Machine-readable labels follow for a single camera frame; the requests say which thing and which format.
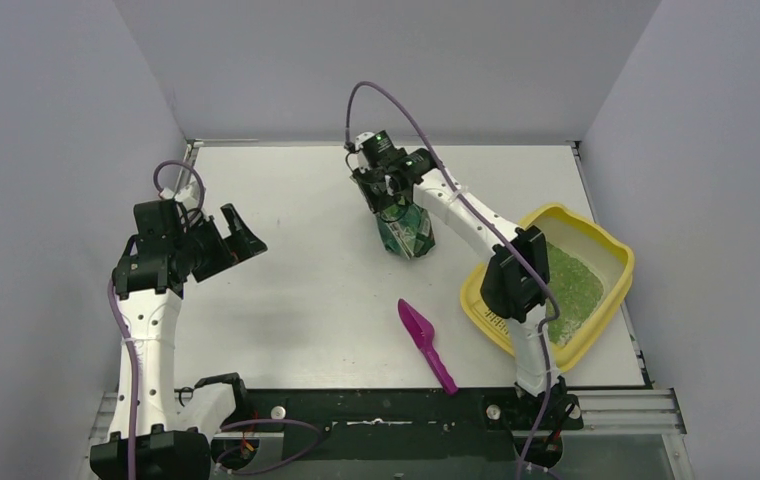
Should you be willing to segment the green cat litter bag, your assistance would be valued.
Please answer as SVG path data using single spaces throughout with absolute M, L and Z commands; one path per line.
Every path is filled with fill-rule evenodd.
M 412 203 L 389 206 L 375 215 L 384 249 L 404 259 L 425 256 L 436 245 L 429 213 Z

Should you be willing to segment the magenta plastic scoop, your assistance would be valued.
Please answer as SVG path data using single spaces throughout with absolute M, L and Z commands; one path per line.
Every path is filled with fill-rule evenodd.
M 444 392 L 455 395 L 459 388 L 433 345 L 435 329 L 432 323 L 403 298 L 397 301 L 397 311 L 402 325 Z

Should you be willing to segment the yellow litter box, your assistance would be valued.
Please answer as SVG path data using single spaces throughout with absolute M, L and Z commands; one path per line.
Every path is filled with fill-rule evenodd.
M 548 326 L 556 366 L 571 370 L 606 329 L 632 286 L 635 255 L 593 220 L 550 203 L 519 221 L 544 233 L 560 317 Z

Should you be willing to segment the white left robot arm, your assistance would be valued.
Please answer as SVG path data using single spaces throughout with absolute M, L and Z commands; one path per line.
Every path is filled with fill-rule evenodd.
M 206 479 L 211 442 L 223 425 L 239 429 L 252 402 L 240 375 L 203 378 L 177 406 L 175 334 L 185 283 L 202 282 L 267 250 L 235 207 L 221 206 L 229 234 L 214 219 L 173 199 L 134 206 L 136 232 L 107 287 L 121 335 L 116 407 L 105 439 L 91 446 L 100 479 Z

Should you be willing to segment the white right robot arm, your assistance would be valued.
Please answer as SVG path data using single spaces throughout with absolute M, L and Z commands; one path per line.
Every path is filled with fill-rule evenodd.
M 487 207 L 430 146 L 409 152 L 380 131 L 359 135 L 345 149 L 360 158 L 351 178 L 371 212 L 403 203 L 417 206 L 441 220 L 481 259 L 479 293 L 508 329 L 521 419 L 534 429 L 558 430 L 579 417 L 578 401 L 567 391 L 550 344 L 548 325 L 558 319 L 560 308 L 549 286 L 545 234 Z

